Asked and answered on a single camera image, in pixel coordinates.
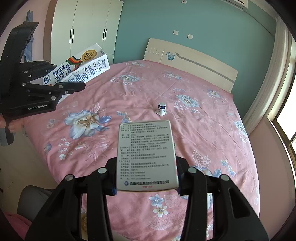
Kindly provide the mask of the person's left hand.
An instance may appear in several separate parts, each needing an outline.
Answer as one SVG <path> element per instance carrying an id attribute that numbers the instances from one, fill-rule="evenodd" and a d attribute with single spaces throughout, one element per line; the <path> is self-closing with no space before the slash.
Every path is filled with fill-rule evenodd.
<path id="1" fill-rule="evenodd" d="M 23 119 L 13 120 L 9 124 L 6 123 L 4 117 L 0 115 L 0 128 L 8 127 L 11 133 L 16 133 L 22 129 Z"/>

